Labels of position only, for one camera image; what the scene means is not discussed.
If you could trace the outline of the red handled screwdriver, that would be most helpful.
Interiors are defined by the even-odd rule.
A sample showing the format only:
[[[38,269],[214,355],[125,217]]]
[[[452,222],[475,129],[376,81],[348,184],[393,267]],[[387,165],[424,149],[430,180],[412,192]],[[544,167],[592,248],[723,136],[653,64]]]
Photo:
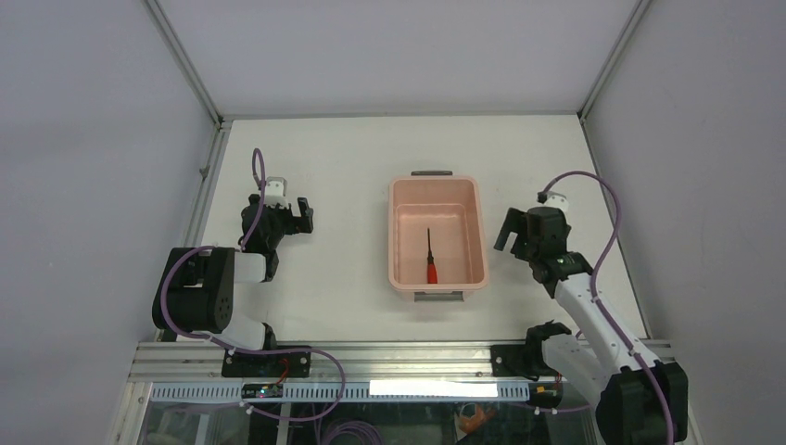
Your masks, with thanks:
[[[437,266],[435,264],[435,258],[432,250],[431,230],[429,228],[426,229],[426,237],[427,237],[426,279],[428,284],[435,285],[438,283],[438,275],[437,275]]]

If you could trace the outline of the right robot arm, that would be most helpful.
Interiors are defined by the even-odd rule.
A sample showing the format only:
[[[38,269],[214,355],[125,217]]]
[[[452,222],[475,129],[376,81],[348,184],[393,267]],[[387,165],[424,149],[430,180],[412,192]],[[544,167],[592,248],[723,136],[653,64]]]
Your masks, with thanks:
[[[586,342],[554,321],[530,327],[521,349],[492,355],[510,376],[562,376],[594,412],[607,444],[677,444],[689,425],[689,380],[615,319],[584,256],[569,250],[571,227],[562,210],[508,209],[494,248],[515,240],[512,254],[571,316]]]

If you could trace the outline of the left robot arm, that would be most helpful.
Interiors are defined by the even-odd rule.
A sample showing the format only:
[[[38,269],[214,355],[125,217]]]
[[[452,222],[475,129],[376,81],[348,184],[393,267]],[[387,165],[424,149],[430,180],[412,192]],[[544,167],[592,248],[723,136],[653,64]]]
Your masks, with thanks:
[[[152,305],[154,325],[241,350],[243,364],[254,375],[272,374],[279,363],[273,329],[236,307],[235,286],[271,282],[284,237],[313,232],[309,201],[299,197],[297,205],[299,214],[286,197],[252,194],[240,213],[236,248],[173,248]]]

